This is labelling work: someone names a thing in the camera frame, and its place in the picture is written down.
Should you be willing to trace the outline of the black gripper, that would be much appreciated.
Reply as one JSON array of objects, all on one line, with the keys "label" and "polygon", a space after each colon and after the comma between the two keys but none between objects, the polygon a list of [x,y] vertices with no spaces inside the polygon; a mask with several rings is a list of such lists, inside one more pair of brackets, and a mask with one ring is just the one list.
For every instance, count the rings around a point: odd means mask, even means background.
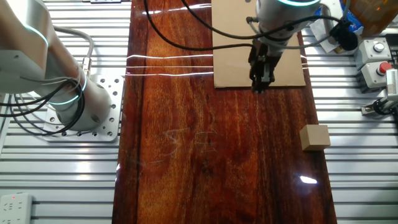
[{"label": "black gripper", "polygon": [[262,93],[269,88],[269,85],[275,82],[274,70],[281,56],[269,56],[268,46],[259,39],[252,41],[253,48],[250,51],[248,62],[251,66],[249,77],[252,80],[251,90],[254,93]]}]

